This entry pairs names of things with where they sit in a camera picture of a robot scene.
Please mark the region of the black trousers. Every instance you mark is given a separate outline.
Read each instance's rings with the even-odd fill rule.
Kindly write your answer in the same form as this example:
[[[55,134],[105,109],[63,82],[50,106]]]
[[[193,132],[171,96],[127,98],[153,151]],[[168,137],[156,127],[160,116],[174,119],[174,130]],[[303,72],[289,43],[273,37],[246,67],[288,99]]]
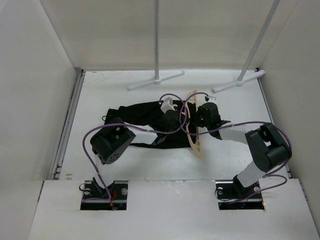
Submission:
[[[105,124],[108,124],[111,122],[111,119],[120,118],[129,125],[167,132],[167,129],[160,127],[160,120],[163,115],[164,113],[161,111],[160,104],[157,101],[152,101],[120,106],[118,109],[110,108],[101,119]],[[164,150],[189,148],[191,146],[188,139],[189,136],[182,130],[169,135],[151,132],[150,135],[147,136],[145,136],[143,132],[138,131],[135,135],[136,137],[130,145],[138,148]]]

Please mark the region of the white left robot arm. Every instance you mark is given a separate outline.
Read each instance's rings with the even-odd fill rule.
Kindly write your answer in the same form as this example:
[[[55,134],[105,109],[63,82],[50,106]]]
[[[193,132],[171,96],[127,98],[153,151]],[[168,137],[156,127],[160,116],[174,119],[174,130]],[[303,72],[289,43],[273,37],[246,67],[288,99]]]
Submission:
[[[179,121],[175,118],[170,120],[165,113],[154,107],[133,109],[122,106],[118,110],[109,109],[104,124],[106,127],[90,139],[92,151],[102,165],[114,163],[129,146],[150,149],[179,149],[189,146],[187,137],[181,130],[173,134],[163,134],[175,131]],[[125,124],[150,127],[156,131],[155,136],[151,140],[134,142],[138,135],[124,126]]]

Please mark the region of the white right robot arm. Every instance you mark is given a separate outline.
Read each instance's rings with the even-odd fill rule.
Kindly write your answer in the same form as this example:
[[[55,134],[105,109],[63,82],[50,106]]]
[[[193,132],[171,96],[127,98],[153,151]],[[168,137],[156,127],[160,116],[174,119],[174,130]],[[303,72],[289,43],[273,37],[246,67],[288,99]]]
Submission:
[[[213,102],[198,107],[191,118],[193,125],[206,128],[208,133],[218,140],[234,141],[246,144],[252,161],[233,178],[232,192],[238,198],[245,197],[259,179],[274,168],[282,167],[292,157],[292,148],[284,134],[269,122],[248,121],[232,123],[222,120],[218,106]]]

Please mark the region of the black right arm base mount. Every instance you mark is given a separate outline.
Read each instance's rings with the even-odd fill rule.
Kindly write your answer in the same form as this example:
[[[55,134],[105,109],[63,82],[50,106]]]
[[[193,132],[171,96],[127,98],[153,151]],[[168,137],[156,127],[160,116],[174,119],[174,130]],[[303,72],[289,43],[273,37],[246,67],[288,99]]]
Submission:
[[[218,200],[219,210],[265,210],[262,194],[256,194],[260,184],[242,190],[240,193],[233,187],[232,180],[215,182],[214,194]]]

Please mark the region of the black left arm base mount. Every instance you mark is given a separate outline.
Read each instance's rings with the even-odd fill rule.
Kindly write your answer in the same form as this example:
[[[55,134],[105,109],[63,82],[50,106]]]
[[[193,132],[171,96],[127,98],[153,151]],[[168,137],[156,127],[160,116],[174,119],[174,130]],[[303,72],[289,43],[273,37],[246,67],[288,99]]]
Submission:
[[[80,210],[82,211],[125,211],[129,192],[128,181],[114,181],[107,191],[99,186],[95,178],[79,185],[82,192]]]

